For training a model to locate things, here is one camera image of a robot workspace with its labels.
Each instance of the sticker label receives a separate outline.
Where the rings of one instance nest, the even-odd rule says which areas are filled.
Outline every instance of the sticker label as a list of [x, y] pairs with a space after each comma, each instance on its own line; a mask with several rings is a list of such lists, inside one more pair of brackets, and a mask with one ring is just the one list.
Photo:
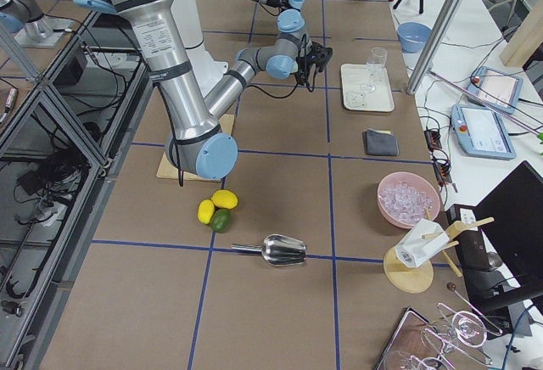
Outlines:
[[[460, 209], [460, 220], [462, 223], [471, 224], [475, 223], [475, 215], [473, 213], [473, 210], [471, 209]], [[469, 230], [473, 230], [474, 232], [477, 232], [478, 229], [476, 227], [472, 227]]]
[[170, 28], [165, 20], [154, 20], [134, 27], [134, 33], [142, 47], [143, 57], [153, 58], [176, 50]]

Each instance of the pink bowl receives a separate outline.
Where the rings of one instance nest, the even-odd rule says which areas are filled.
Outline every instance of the pink bowl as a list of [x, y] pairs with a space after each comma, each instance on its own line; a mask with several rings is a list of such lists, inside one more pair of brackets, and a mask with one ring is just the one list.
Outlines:
[[434, 207], [430, 210], [430, 220], [435, 219], [439, 214], [439, 208], [440, 208], [440, 198], [439, 193], [435, 190], [435, 188], [424, 178], [420, 177], [419, 175], [415, 175], [414, 173], [410, 172], [394, 172], [390, 175], [387, 175], [384, 177], [381, 182], [379, 183], [379, 186], [377, 188], [377, 206], [379, 208], [379, 211], [383, 215], [383, 217], [389, 221], [390, 223], [394, 224], [397, 227], [401, 228], [414, 228], [414, 224], [407, 224], [402, 221], [396, 220], [394, 217], [384, 209], [384, 206], [381, 204], [381, 199], [379, 198], [379, 195], [383, 192], [384, 188], [390, 186], [390, 185], [396, 185], [398, 183], [405, 182], [407, 183], [407, 186], [411, 186], [415, 188], [418, 192], [425, 192], [429, 198], [432, 200], [432, 204]]

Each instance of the metal ice scoop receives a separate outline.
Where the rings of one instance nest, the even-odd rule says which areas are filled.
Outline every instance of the metal ice scoop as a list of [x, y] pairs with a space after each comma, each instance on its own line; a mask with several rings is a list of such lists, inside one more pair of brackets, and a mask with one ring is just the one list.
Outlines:
[[233, 249], [260, 251], [264, 260], [272, 266], [301, 266], [305, 262], [305, 243], [283, 236], [270, 234], [262, 245], [232, 244]]

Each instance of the white table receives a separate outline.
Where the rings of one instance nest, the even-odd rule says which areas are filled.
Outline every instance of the white table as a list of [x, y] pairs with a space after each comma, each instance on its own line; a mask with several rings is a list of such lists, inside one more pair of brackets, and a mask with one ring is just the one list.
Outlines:
[[[403, 23], [407, 21], [420, 22], [429, 27], [432, 27], [444, 0], [424, 0], [424, 13], [418, 13], [418, 0], [404, 0], [394, 10], [394, 16], [397, 22]], [[458, 9], [454, 20], [446, 33], [444, 43], [454, 43], [456, 45], [467, 45], [470, 47], [492, 43], [498, 41], [501, 33], [498, 30], [495, 22], [491, 18], [489, 12], [481, 0], [463, 0], [462, 5]], [[484, 63], [491, 68], [502, 70], [505, 73], [521, 72], [518, 76], [523, 78], [523, 88], [520, 94], [521, 98], [541, 103], [540, 97], [534, 90], [528, 77], [520, 68], [507, 68], [500, 59], [499, 54], [507, 44], [501, 42], [494, 49], [489, 59]], [[494, 44], [480, 48], [463, 48], [442, 44], [433, 59], [433, 70], [451, 81], [461, 81], [457, 84], [466, 87], [468, 81], [466, 78], [472, 71], [478, 67], [482, 58], [491, 50]], [[417, 61], [417, 53], [405, 53], [404, 59], [406, 65], [414, 66]], [[467, 101], [462, 98], [462, 94], [457, 90], [446, 86], [443, 82], [434, 82], [432, 76], [426, 76], [422, 85], [418, 88], [415, 99], [418, 106], [424, 106], [426, 98], [426, 106], [430, 109], [443, 112], [447, 115], [451, 113], [453, 104], [467, 104]], [[524, 111], [528, 111], [537, 120], [543, 120], [543, 108], [519, 103], [518, 107]], [[427, 111], [420, 109], [421, 115], [426, 115]], [[441, 126], [448, 125], [447, 117], [435, 112], [430, 112]], [[519, 119], [529, 121], [525, 115], [514, 113]], [[421, 119], [423, 127], [426, 126], [426, 120]], [[509, 121], [505, 121], [506, 128], [509, 132], [521, 132], [520, 128]], [[538, 126], [539, 123], [530, 121], [532, 126]], [[429, 121], [429, 127], [436, 125]], [[483, 199], [501, 180], [507, 176], [521, 161], [528, 160], [529, 163], [543, 175], [543, 158], [540, 152], [543, 151], [543, 146], [540, 145], [537, 138], [533, 135], [523, 135], [521, 137], [512, 137], [512, 144], [517, 152], [515, 160], [488, 160], [483, 158], [474, 158], [466, 156], [459, 147], [454, 136], [449, 137], [446, 128], [441, 130], [441, 142], [451, 157], [452, 170], [451, 176], [456, 184], [458, 192], [453, 190], [451, 185], [448, 185], [447, 195], [442, 192], [442, 198], [445, 202], [445, 209], [452, 204], [476, 205]], [[541, 315], [533, 309], [530, 314], [541, 321]], [[507, 369], [518, 370], [521, 366], [528, 366], [535, 358], [543, 356], [543, 327], [538, 325], [532, 326], [534, 337], [520, 338], [517, 337], [514, 345], [518, 347], [521, 353], [510, 353], [507, 361]], [[492, 340], [485, 344], [485, 351], [494, 359], [495, 366], [501, 368], [501, 362], [505, 354], [510, 335], [505, 335], [499, 339]]]

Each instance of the round wooden stand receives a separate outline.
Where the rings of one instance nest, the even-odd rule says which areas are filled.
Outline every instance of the round wooden stand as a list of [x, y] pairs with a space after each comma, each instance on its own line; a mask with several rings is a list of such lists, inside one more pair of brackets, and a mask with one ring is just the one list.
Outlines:
[[397, 289], [409, 294], [424, 292], [434, 280], [434, 268], [430, 261], [424, 262], [419, 268], [407, 268], [396, 257], [394, 248], [384, 255], [383, 267], [389, 281]]

